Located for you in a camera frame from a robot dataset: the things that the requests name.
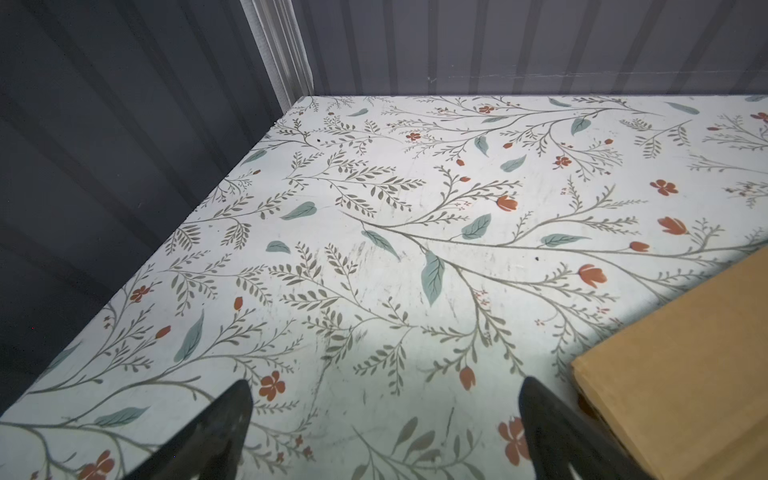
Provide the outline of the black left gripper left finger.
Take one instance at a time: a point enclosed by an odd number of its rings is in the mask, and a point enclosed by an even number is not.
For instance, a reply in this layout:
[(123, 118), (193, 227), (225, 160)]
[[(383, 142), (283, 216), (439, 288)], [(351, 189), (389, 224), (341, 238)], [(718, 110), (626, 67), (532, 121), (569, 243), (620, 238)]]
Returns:
[(234, 479), (253, 411), (245, 380), (234, 382), (128, 479)]

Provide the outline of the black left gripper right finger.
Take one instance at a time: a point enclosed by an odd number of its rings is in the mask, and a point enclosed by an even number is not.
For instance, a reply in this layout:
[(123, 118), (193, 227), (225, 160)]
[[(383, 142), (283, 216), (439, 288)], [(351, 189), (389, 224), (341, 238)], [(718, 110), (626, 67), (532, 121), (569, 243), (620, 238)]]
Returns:
[(518, 406), (538, 479), (650, 477), (538, 379), (524, 379)]

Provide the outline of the brown cardboard box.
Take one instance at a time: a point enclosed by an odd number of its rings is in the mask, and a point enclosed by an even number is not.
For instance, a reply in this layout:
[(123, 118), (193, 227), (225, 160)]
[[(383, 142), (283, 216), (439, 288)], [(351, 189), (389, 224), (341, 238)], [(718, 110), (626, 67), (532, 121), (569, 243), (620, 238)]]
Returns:
[(582, 395), (656, 479), (767, 476), (767, 251), (572, 363)]

